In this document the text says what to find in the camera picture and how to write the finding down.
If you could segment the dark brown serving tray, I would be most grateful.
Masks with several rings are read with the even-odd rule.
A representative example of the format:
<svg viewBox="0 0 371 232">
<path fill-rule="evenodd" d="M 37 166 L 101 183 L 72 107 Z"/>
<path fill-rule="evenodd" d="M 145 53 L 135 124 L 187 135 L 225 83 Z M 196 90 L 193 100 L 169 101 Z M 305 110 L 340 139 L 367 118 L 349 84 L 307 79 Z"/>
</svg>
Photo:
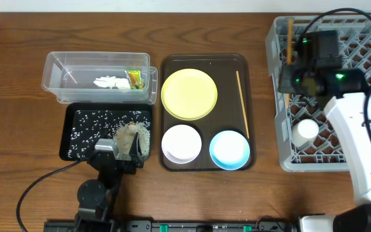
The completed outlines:
<svg viewBox="0 0 371 232">
<path fill-rule="evenodd" d="M 185 171 L 222 171 L 211 159 L 209 145 L 211 139 L 224 130 L 234 130 L 246 136 L 236 70 L 239 71 L 242 93 L 249 127 L 248 139 L 251 149 L 250 158 L 240 168 L 249 169 L 256 162 L 254 124 L 252 121 L 251 87 L 249 69 L 245 57 L 240 54 L 169 55 L 161 64 L 161 79 L 164 82 L 175 71 L 194 68 L 208 74 L 215 82 L 218 100 L 214 109 L 205 117 L 195 121 L 183 121 L 170 115 L 163 107 L 160 109 L 160 134 L 177 124 L 186 124 L 197 130 L 202 138 L 202 149 L 197 158 L 187 164 L 175 164 L 160 152 L 160 165 L 172 172 Z"/>
</svg>

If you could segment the grey dishwasher rack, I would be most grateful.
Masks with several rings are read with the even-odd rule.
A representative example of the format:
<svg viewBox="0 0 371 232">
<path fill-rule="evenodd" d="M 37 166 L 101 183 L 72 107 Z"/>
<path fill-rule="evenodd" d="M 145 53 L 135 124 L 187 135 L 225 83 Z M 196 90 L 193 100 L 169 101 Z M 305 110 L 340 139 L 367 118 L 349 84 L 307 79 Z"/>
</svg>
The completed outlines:
<svg viewBox="0 0 371 232">
<path fill-rule="evenodd" d="M 288 16 L 275 18 L 265 38 L 268 71 L 274 88 L 279 85 L 280 70 L 286 63 L 288 20 Z M 309 30 L 337 30 L 343 67 L 362 69 L 367 81 L 371 82 L 371 22 L 367 18 L 358 15 L 326 16 Z M 274 124 L 281 168 L 287 172 L 348 171 L 336 133 L 318 108 L 316 99 L 287 96 L 279 91 L 275 91 L 274 96 Z M 314 142 L 297 147 L 291 142 L 292 127 L 303 119 L 315 121 L 319 134 Z"/>
</svg>

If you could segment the yellow plate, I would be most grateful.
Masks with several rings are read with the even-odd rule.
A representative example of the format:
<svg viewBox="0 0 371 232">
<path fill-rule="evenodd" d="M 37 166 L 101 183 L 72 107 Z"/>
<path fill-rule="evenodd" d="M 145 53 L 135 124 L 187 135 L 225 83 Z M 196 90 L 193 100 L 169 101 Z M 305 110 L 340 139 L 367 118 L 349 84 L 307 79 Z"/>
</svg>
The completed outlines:
<svg viewBox="0 0 371 232">
<path fill-rule="evenodd" d="M 165 110 L 184 121 L 205 117 L 214 109 L 217 99 L 214 80 L 201 70 L 178 70 L 162 85 L 161 100 Z"/>
</svg>

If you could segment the white cup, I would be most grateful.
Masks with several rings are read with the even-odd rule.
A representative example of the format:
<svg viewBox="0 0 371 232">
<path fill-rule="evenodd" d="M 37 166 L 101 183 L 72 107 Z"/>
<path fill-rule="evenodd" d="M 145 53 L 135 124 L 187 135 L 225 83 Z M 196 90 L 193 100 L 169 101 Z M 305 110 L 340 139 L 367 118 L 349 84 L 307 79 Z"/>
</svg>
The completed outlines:
<svg viewBox="0 0 371 232">
<path fill-rule="evenodd" d="M 292 127 L 292 143 L 301 147 L 308 142 L 314 142 L 319 133 L 318 124 L 311 119 L 304 119 Z"/>
</svg>

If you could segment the leftover rice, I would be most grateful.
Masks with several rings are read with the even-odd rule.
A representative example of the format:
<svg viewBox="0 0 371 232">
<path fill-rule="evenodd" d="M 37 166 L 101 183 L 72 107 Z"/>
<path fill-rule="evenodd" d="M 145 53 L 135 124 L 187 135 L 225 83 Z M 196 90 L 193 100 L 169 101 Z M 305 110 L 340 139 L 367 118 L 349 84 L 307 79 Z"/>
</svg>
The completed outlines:
<svg viewBox="0 0 371 232">
<path fill-rule="evenodd" d="M 117 141 L 118 153 L 115 155 L 116 159 L 130 160 L 129 150 L 134 140 L 135 134 L 138 133 L 140 150 L 142 157 L 147 160 L 150 151 L 151 132 L 146 128 L 143 122 L 129 122 L 121 126 L 115 135 Z"/>
</svg>

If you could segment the clear plastic bin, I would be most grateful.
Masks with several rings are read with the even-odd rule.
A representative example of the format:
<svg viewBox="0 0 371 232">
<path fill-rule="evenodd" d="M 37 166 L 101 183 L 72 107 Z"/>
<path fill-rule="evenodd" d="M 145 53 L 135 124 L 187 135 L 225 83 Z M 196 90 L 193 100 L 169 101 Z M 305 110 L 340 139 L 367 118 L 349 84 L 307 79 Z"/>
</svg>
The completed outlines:
<svg viewBox="0 0 371 232">
<path fill-rule="evenodd" d="M 125 70 L 140 70 L 143 89 L 100 88 L 96 78 L 126 78 Z M 42 89 L 60 103 L 112 102 L 154 104 L 158 93 L 158 70 L 150 56 L 133 52 L 51 52 L 43 71 Z"/>
</svg>

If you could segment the black food waste tray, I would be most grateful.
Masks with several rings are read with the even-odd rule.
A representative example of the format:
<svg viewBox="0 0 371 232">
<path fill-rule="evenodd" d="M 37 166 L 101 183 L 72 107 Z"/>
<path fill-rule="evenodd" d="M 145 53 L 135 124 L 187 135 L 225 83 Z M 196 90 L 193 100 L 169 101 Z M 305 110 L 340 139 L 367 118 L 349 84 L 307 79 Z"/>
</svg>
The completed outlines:
<svg viewBox="0 0 371 232">
<path fill-rule="evenodd" d="M 86 158 L 99 139 L 115 139 L 129 122 L 143 122 L 151 132 L 152 107 L 148 104 L 73 103 L 66 109 L 59 156 L 62 160 Z"/>
</svg>

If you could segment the blue bowl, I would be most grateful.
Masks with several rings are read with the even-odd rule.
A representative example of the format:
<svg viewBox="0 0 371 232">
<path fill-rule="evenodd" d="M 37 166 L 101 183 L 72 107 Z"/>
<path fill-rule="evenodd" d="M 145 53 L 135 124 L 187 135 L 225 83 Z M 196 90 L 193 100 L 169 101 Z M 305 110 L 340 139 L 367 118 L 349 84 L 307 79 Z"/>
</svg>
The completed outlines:
<svg viewBox="0 0 371 232">
<path fill-rule="evenodd" d="M 225 130 L 212 138 L 209 154 L 219 168 L 233 171 L 242 168 L 247 163 L 251 149 L 248 140 L 241 133 Z"/>
</svg>

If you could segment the wooden chopstick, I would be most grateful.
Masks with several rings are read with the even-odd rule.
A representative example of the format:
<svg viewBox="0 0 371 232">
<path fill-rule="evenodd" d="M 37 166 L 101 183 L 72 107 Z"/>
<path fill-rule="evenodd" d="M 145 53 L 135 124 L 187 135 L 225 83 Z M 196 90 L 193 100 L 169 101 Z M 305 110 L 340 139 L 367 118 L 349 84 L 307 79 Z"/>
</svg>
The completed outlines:
<svg viewBox="0 0 371 232">
<path fill-rule="evenodd" d="M 243 98 L 243 93 L 242 93 L 242 85 L 241 85 L 240 74 L 239 74 L 238 70 L 236 70 L 236 80 L 237 80 L 237 83 L 238 83 L 238 90 L 239 90 L 239 95 L 240 95 L 240 103 L 241 103 L 241 107 L 242 107 L 243 120 L 244 120 L 245 130 L 246 130 L 246 136 L 247 136 L 247 139 L 250 139 L 249 127 L 248 127 L 248 123 L 247 123 L 247 114 L 246 114 L 246 110 L 245 110 L 245 103 L 244 103 L 244 98 Z"/>
<path fill-rule="evenodd" d="M 287 62 L 286 65 L 292 64 L 292 38 L 293 38 L 293 18 L 288 20 L 288 31 L 287 31 Z"/>
</svg>

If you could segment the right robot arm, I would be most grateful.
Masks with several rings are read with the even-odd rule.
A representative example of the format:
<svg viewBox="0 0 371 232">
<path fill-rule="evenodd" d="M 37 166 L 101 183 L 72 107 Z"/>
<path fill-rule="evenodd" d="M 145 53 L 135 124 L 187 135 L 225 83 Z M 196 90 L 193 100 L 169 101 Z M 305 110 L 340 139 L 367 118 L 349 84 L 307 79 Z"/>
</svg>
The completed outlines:
<svg viewBox="0 0 371 232">
<path fill-rule="evenodd" d="M 371 97 L 359 68 L 344 69 L 335 30 L 300 36 L 294 64 L 283 65 L 281 93 L 315 97 L 336 132 L 348 164 L 354 209 L 299 219 L 299 231 L 371 231 Z"/>
</svg>

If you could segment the green snack wrapper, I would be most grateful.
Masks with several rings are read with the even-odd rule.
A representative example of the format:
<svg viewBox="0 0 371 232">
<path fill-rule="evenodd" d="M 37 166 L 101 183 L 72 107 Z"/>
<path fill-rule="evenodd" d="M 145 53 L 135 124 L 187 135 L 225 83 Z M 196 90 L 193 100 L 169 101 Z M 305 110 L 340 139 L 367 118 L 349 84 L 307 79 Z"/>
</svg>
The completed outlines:
<svg viewBox="0 0 371 232">
<path fill-rule="evenodd" d="M 140 70 L 125 70 L 126 78 L 129 81 L 131 89 L 143 89 L 144 82 L 141 78 Z"/>
</svg>

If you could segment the white bowl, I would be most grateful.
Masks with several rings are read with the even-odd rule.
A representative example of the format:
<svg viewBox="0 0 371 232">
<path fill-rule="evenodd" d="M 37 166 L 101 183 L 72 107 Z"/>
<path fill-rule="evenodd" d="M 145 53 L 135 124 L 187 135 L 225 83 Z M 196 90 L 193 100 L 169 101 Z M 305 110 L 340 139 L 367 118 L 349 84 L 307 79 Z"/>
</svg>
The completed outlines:
<svg viewBox="0 0 371 232">
<path fill-rule="evenodd" d="M 162 137 L 162 152 L 175 164 L 187 164 L 199 156 L 202 138 L 191 126 L 179 124 L 168 129 Z"/>
</svg>

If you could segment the black rail at table edge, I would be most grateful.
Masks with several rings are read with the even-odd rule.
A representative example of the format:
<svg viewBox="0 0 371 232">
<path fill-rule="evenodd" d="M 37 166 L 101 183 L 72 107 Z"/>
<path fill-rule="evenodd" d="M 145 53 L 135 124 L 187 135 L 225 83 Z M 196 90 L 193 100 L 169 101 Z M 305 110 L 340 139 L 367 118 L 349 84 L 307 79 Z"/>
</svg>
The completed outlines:
<svg viewBox="0 0 371 232">
<path fill-rule="evenodd" d="M 185 222 L 151 220 L 110 220 L 95 222 L 76 218 L 73 221 L 48 221 L 43 232 L 298 232 L 294 222 L 262 217 L 253 222 Z"/>
</svg>

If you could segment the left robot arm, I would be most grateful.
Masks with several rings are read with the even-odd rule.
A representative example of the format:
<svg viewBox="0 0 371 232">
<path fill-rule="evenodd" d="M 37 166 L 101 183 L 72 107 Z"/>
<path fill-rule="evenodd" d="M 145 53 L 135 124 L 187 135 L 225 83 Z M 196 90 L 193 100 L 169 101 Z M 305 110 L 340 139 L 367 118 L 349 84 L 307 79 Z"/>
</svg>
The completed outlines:
<svg viewBox="0 0 371 232">
<path fill-rule="evenodd" d="M 125 174 L 134 175 L 138 168 L 144 166 L 140 136 L 136 133 L 133 137 L 129 160 L 115 158 L 118 153 L 115 139 L 99 138 L 87 152 L 87 163 L 99 174 L 96 179 L 81 184 L 77 191 L 79 208 L 73 230 L 124 231 L 124 223 L 113 218 L 113 211 L 122 177 Z"/>
</svg>

